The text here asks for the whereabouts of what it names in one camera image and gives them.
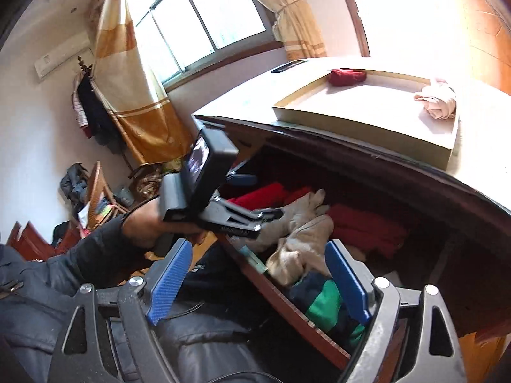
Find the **person's dark sleeve forearm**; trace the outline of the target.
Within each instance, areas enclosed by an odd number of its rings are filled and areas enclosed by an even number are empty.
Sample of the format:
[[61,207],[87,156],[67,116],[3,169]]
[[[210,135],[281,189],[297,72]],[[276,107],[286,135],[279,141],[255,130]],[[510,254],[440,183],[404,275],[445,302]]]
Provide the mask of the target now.
[[69,251],[43,262],[23,259],[1,246],[1,288],[16,285],[1,299],[1,328],[22,330],[65,316],[70,299],[83,284],[107,288],[129,276],[140,253],[122,233],[117,217],[80,240]]

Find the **person's left hand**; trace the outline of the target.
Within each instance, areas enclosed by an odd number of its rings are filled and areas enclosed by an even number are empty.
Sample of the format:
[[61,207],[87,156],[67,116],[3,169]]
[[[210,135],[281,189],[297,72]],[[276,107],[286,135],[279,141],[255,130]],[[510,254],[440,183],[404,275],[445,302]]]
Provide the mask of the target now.
[[201,244],[207,232],[201,227],[188,222],[164,222],[160,215],[159,198],[140,205],[125,218],[122,234],[137,247],[150,249],[165,233],[174,233],[184,237],[192,244]]

